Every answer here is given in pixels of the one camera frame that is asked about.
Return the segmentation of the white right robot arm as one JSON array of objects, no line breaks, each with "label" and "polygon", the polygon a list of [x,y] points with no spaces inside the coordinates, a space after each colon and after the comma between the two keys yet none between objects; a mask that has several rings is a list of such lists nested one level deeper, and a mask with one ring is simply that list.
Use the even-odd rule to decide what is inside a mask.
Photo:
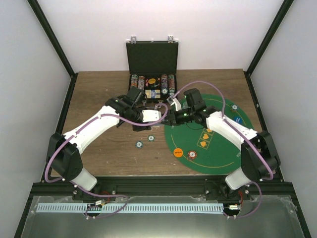
[{"label": "white right robot arm", "polygon": [[183,109],[175,96],[167,102],[172,106],[164,118],[165,125],[182,125],[196,122],[231,142],[241,152],[241,166],[225,178],[220,194],[230,200],[244,185],[260,180],[272,180],[280,159],[272,138],[267,131],[257,132],[228,118],[224,110],[207,106],[196,88],[184,92],[188,107]]}]

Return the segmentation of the orange big blind button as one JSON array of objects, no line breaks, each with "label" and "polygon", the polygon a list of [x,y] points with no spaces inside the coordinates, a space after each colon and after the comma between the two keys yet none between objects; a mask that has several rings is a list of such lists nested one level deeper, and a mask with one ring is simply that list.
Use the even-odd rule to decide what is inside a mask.
[{"label": "orange big blind button", "polygon": [[181,148],[175,148],[173,150],[173,155],[176,157],[176,158],[180,158],[183,156],[183,150]]}]

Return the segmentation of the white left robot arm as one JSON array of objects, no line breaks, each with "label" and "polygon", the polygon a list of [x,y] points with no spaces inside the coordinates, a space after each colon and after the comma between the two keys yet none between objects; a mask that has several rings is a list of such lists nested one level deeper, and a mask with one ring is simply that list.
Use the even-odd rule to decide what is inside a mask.
[{"label": "white left robot arm", "polygon": [[160,119],[161,113],[141,107],[145,99],[141,89],[132,87],[126,95],[107,100],[95,115],[75,129],[64,134],[54,133],[49,140],[45,180],[55,182],[49,178],[49,170],[53,169],[60,180],[83,188],[88,199],[98,199],[101,187],[97,185],[96,177],[84,167],[81,154],[108,129],[119,127],[124,122],[131,124],[134,131],[150,129]]}]

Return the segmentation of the blue poker chip stack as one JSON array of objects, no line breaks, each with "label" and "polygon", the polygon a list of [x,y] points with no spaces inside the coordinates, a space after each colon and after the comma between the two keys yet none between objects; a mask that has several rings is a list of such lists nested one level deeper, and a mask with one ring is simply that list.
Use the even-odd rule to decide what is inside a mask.
[{"label": "blue poker chip stack", "polygon": [[137,141],[136,144],[135,144],[135,146],[136,146],[137,148],[142,148],[142,147],[143,147],[143,142],[142,142],[142,141]]}]

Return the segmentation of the grey playing card deck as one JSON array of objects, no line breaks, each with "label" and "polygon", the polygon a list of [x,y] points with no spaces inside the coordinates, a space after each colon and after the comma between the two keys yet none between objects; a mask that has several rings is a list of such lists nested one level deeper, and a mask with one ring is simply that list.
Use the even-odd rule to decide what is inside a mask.
[{"label": "grey playing card deck", "polygon": [[154,125],[151,125],[152,128],[160,128],[160,127],[164,127],[164,124],[162,123],[156,123]]}]

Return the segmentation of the red poker chip stack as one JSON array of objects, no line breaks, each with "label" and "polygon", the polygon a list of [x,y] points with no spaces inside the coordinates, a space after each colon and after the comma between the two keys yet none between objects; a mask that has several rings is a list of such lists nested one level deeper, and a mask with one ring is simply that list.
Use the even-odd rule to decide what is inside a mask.
[{"label": "red poker chip stack", "polygon": [[187,154],[187,159],[192,161],[197,157],[197,152],[195,150],[191,150]]}]

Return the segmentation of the blue small blind button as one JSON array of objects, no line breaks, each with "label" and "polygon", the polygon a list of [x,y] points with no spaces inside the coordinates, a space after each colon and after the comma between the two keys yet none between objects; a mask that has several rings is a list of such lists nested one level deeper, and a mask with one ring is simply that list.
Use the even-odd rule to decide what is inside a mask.
[{"label": "blue small blind button", "polygon": [[243,119],[240,116],[235,116],[233,120],[238,124],[243,124]]}]

